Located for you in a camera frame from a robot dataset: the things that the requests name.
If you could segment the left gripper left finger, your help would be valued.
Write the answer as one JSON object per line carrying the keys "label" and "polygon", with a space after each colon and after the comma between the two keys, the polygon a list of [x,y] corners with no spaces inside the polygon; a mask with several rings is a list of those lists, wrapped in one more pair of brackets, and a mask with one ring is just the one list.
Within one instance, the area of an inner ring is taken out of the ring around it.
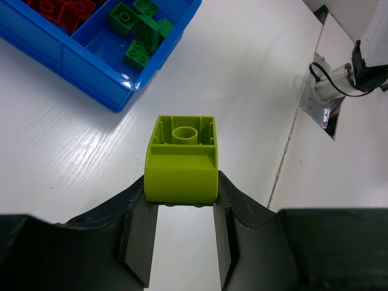
{"label": "left gripper left finger", "polygon": [[158,206],[144,180],[64,224],[1,216],[2,290],[144,290]]}

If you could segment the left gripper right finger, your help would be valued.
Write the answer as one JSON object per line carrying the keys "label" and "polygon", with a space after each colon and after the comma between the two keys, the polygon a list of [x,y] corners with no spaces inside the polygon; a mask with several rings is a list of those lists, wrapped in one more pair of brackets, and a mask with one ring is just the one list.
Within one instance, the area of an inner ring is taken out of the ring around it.
{"label": "left gripper right finger", "polygon": [[386,290],[387,210],[273,212],[218,175],[223,290]]}

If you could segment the lime sloped lego brick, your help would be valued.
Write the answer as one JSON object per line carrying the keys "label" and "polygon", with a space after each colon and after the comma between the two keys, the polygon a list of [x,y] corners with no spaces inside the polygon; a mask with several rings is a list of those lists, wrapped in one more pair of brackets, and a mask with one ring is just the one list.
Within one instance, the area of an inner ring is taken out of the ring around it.
{"label": "lime sloped lego brick", "polygon": [[144,193],[148,202],[159,204],[211,205],[216,201],[214,117],[158,117],[145,156]]}

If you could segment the red lego brick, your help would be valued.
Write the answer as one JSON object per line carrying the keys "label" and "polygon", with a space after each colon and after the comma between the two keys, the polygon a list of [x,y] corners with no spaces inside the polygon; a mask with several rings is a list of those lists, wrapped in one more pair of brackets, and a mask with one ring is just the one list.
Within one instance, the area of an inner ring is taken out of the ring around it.
{"label": "red lego brick", "polygon": [[23,0],[56,27],[72,35],[105,0]]}

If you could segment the green small lego brick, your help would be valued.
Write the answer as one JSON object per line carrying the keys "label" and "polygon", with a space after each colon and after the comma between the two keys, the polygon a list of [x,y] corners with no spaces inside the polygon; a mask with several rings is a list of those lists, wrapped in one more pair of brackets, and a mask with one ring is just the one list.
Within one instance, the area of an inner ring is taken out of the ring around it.
{"label": "green small lego brick", "polygon": [[158,12],[158,6],[151,0],[135,0],[131,6],[131,9],[137,15],[146,15],[154,17]]}

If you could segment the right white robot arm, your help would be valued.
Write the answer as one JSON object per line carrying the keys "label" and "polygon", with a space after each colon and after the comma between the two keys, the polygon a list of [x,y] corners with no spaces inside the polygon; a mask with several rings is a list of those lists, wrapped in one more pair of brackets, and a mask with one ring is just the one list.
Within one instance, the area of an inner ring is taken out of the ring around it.
{"label": "right white robot arm", "polygon": [[358,98],[387,81],[387,1],[380,1],[369,27],[352,50],[351,62],[328,72],[313,62],[309,71],[316,100],[327,104],[342,97]]}

